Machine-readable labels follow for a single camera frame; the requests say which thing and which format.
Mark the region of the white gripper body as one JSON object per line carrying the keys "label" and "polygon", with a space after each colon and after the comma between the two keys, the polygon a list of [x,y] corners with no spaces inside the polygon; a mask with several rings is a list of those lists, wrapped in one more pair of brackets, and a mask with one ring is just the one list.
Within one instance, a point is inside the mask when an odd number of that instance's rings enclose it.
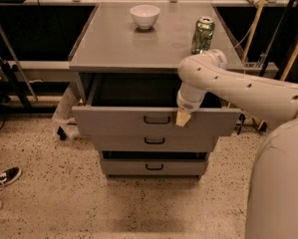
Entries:
{"label": "white gripper body", "polygon": [[176,102],[180,109],[187,113],[196,112],[202,104],[206,91],[182,83],[177,92]]}

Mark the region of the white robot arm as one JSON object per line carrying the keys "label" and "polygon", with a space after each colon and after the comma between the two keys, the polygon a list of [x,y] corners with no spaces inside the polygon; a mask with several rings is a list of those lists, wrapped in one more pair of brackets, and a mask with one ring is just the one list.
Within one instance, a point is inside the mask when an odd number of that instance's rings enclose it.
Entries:
{"label": "white robot arm", "polygon": [[212,93],[273,127],[253,163],[245,239],[298,239],[298,84],[230,72],[217,49],[183,59],[177,73],[179,120]]}

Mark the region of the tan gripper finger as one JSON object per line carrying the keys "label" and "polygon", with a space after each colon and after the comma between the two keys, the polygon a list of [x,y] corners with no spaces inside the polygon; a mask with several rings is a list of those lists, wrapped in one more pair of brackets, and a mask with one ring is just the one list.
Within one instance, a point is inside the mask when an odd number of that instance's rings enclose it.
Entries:
{"label": "tan gripper finger", "polygon": [[188,113],[184,110],[179,110],[176,113],[175,124],[178,126],[185,126],[191,118],[191,113]]}

